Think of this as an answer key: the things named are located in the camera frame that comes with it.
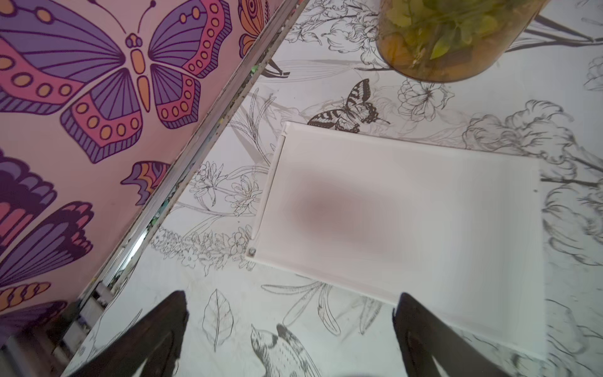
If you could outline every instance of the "butterfly wing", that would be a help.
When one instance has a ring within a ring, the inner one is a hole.
[[[151,65],[151,81],[157,116],[165,127],[179,128],[199,118],[201,85],[173,69]]]
[[[50,285],[49,282],[34,282],[0,290],[0,312],[32,299],[50,288]]]
[[[0,112],[46,115],[125,62],[99,28],[51,0],[0,7]]]
[[[333,128],[345,114],[343,109],[328,110],[320,114],[314,115],[308,121],[309,125],[315,125],[322,128]]]
[[[204,78],[218,66],[218,51],[232,31],[224,0],[189,0],[161,21],[149,44],[149,58]]]
[[[92,249],[84,227],[92,204],[73,201],[45,218],[0,262],[0,287],[69,264]]]
[[[353,113],[354,118],[360,120],[362,123],[372,123],[378,119],[379,113],[377,108],[370,103],[364,102],[350,107],[350,111]]]
[[[128,69],[80,97],[61,114],[61,124],[92,163],[134,145],[142,133],[142,112]]]
[[[57,197],[52,183],[0,150],[0,255]]]
[[[65,301],[50,301],[0,315],[0,346],[19,331],[40,326],[65,309]]]
[[[269,16],[264,15],[264,12],[268,12],[268,2],[265,3],[265,7],[264,10],[264,6],[258,0],[239,0],[239,19],[246,31],[239,38],[239,55],[241,57],[246,55],[264,26],[266,26]]]
[[[138,194],[140,200],[137,206],[142,206],[147,202],[153,191],[159,186],[159,183],[165,177],[169,169],[169,164],[159,161],[139,161],[132,165],[132,173],[129,177],[121,181],[122,185],[138,185]]]
[[[368,79],[360,81],[354,85],[350,95],[347,96],[346,107],[349,109],[354,105],[364,103],[371,97],[371,88],[368,86]]]

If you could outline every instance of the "table surface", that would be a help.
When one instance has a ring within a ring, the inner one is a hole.
[[[540,159],[547,360],[462,334],[513,376],[603,376],[603,3],[553,0],[452,84],[387,68],[378,5],[310,1],[66,373],[185,290],[178,376],[404,375],[391,306],[242,257],[282,124],[352,112],[358,87],[377,112],[360,133]]]

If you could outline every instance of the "bird drawing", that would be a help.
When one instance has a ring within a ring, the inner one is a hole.
[[[284,325],[278,335],[251,326],[251,346],[266,368],[264,377],[320,377],[300,340]]]

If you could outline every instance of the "black and white butterfly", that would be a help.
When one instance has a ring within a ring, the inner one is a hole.
[[[369,97],[371,97],[371,89],[368,86],[368,79],[365,78],[354,85],[342,109],[328,110],[315,115],[308,124],[358,133],[361,124],[372,123],[379,119],[375,106],[367,102]]]

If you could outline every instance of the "white canvas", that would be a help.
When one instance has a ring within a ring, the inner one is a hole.
[[[254,261],[545,355],[537,159],[293,122],[279,148]]]

